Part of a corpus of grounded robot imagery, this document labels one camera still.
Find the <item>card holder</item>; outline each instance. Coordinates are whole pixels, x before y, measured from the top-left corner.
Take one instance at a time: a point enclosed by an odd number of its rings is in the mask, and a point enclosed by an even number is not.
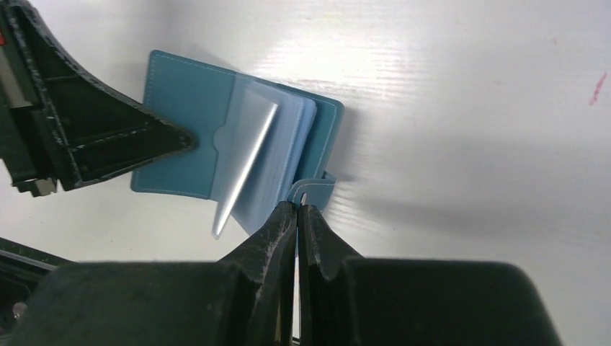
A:
[[[228,115],[231,114],[235,98],[239,97],[236,93],[242,89],[241,85],[248,83],[262,84],[257,88],[273,88],[305,97],[315,105],[316,114],[308,126],[303,150],[298,151],[296,167],[287,168],[287,173],[293,177],[290,188],[283,190],[278,198],[266,200],[265,203],[261,203],[260,199],[241,197],[232,215],[247,233],[252,234],[265,222],[279,200],[294,200],[299,204],[303,194],[306,194],[308,204],[324,209],[335,185],[335,179],[324,168],[343,115],[344,108],[340,102],[158,50],[152,52],[149,59],[144,106],[192,131],[199,143],[194,151],[134,171],[132,190],[217,200],[215,191],[218,187],[215,188],[214,184],[222,180],[218,176],[215,179],[215,175],[222,174],[218,172],[217,165],[223,160],[223,152],[226,154],[226,145],[219,144],[223,140],[218,138],[231,141],[228,138],[231,132],[226,128]],[[293,151],[279,152],[287,155]],[[257,179],[260,184],[265,184],[268,183],[266,177],[270,175],[276,174],[261,173]],[[276,179],[272,184],[281,180],[277,177],[269,179],[269,182]],[[246,186],[242,194],[252,194],[253,190]]]

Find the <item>red mark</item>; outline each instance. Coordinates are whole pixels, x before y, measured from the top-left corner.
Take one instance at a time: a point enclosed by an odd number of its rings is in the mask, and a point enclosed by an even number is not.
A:
[[[598,101],[598,94],[600,94],[600,89],[602,89],[602,85],[605,83],[605,79],[607,79],[607,72],[600,77],[598,83],[596,83],[596,89],[594,89],[594,95],[590,99],[590,105],[593,106],[596,101]]]

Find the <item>black plastic part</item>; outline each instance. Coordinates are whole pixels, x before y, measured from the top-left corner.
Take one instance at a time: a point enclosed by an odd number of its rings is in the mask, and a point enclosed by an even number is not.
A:
[[[26,303],[38,283],[64,259],[0,239],[0,345],[17,324],[16,303]]]
[[[316,207],[286,202],[217,263],[61,267],[28,302],[10,345],[295,344],[297,235],[299,345],[560,345],[516,267],[366,259]]]
[[[0,35],[0,158],[19,191],[84,187],[195,146],[80,67],[27,1],[0,0]]]
[[[301,345],[560,345],[516,267],[365,259],[316,207],[298,220]]]
[[[62,266],[10,345],[290,345],[295,243],[295,209],[281,203],[217,263]]]

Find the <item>plastic card sleeve page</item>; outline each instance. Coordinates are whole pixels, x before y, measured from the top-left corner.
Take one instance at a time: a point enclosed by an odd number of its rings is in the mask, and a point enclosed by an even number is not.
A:
[[[263,84],[251,87],[279,100],[280,106],[232,212],[247,231],[263,226],[276,204],[287,199],[316,115],[311,99]]]
[[[229,148],[216,164],[212,196],[216,207],[212,235],[218,239],[251,172],[278,108],[278,101],[258,94],[251,83],[234,88],[224,131],[215,146]]]

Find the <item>white table surface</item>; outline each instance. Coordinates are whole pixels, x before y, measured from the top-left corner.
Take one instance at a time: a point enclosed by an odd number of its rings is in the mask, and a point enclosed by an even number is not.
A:
[[[142,98],[162,49],[343,101],[326,217],[373,257],[500,260],[567,345],[611,342],[608,0],[35,0],[66,50]],[[0,236],[77,261],[216,260],[215,203],[129,175],[46,198],[0,169]]]

